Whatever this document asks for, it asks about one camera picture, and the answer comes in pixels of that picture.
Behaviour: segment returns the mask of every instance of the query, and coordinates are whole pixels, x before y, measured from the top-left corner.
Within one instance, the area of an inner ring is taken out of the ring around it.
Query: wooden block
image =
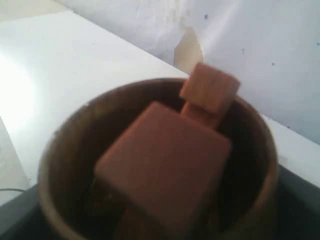
[[[95,166],[95,176],[177,239],[216,193],[231,142],[152,103]]]
[[[180,97],[212,114],[226,112],[240,86],[233,76],[198,63],[183,85]]]

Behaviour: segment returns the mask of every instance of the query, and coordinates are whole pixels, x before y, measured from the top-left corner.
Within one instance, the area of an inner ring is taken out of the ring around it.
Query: wooden bowl
[[[121,203],[111,201],[108,211],[100,206],[97,212],[106,213],[100,215],[88,213],[85,207],[94,164],[151,101],[180,111],[183,82],[152,79],[106,92],[54,133],[41,158],[38,191],[44,215],[59,238],[111,239]],[[270,239],[278,176],[272,135],[257,111],[240,97],[232,103],[219,131],[232,140],[233,150],[218,193],[218,239]]]

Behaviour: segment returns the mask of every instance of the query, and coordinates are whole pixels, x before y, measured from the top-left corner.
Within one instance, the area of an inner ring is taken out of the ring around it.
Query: small wooden block
[[[212,114],[225,112],[240,86],[233,76],[198,63],[180,91],[180,97]]]
[[[95,166],[95,176],[178,239],[216,193],[231,142],[152,103]]]

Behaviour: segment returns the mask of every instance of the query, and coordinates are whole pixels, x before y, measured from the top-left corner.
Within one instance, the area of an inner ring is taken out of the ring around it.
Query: bowl rim
[[[146,80],[141,80],[133,83],[129,83],[123,86],[119,86],[117,88],[108,90],[94,99],[91,99],[87,104],[83,106],[92,106],[100,99],[105,98],[106,96],[111,96],[115,92],[119,91],[119,89],[126,89],[126,88],[133,88],[140,85],[145,84],[156,84],[156,83],[163,83],[163,81],[171,82],[171,83],[183,83],[186,78],[176,78],[176,77],[163,77],[163,78],[150,78]],[[241,228],[243,223],[249,223],[250,219],[254,217],[257,213],[262,211],[264,205],[266,205],[267,201],[269,200],[268,196],[271,196],[276,188],[276,183],[278,179],[278,158],[275,143],[269,130],[267,124],[260,116],[260,114],[245,100],[241,97],[236,96],[235,101],[242,105],[245,109],[247,109],[248,113],[252,115],[252,117],[256,120],[258,127],[262,131],[262,135],[266,140],[266,149],[268,149],[267,159],[269,159],[269,169],[267,174],[264,178],[262,188],[259,191],[259,194],[256,197],[256,200],[252,207],[241,216],[238,221],[232,225],[228,231],[226,232],[234,232],[234,230]],[[87,240],[84,236],[82,236],[77,231],[73,230],[72,227],[66,223],[63,217],[58,213],[57,209],[55,208],[55,204],[53,199],[51,198],[51,193],[49,191],[49,158],[51,158],[53,153],[54,146],[57,145],[57,141],[59,140],[60,132],[64,129],[66,125],[74,118],[75,115],[81,115],[84,112],[84,107],[80,107],[75,112],[71,113],[71,115],[62,123],[62,125],[54,132],[53,137],[48,141],[46,147],[44,148],[41,158],[40,164],[38,168],[38,197],[39,197],[39,204],[42,209],[46,220],[49,222],[50,226],[54,228],[57,233],[65,238],[65,239],[73,239],[73,240]]]

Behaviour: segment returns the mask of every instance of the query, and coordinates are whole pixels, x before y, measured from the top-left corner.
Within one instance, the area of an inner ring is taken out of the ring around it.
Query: black cable
[[[19,189],[19,188],[0,188],[0,192],[20,192],[23,193],[26,190]]]

